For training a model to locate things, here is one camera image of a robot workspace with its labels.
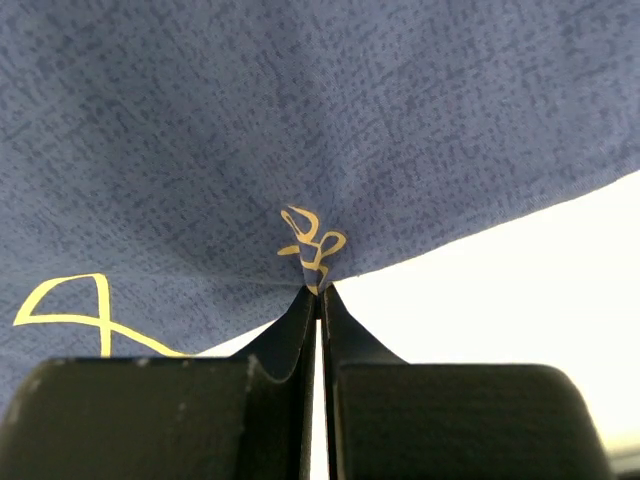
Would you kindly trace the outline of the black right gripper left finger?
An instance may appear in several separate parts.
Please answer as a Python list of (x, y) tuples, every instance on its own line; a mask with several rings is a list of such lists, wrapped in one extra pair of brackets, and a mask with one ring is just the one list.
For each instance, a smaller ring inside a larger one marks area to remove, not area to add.
[(315, 297), (226, 358), (56, 358), (1, 425), (5, 479), (306, 479)]

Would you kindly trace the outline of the blue fish-pattern cloth placemat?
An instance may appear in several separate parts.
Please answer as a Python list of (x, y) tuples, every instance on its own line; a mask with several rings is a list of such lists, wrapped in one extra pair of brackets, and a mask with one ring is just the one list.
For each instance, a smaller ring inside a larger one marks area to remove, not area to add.
[(638, 167), (635, 1), (5, 1), (1, 401)]

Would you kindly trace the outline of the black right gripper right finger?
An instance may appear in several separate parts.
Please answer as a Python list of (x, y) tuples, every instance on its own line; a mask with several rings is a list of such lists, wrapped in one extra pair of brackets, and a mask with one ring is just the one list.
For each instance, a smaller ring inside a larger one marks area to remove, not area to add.
[(333, 479), (609, 479), (571, 380), (540, 364), (411, 364), (319, 298)]

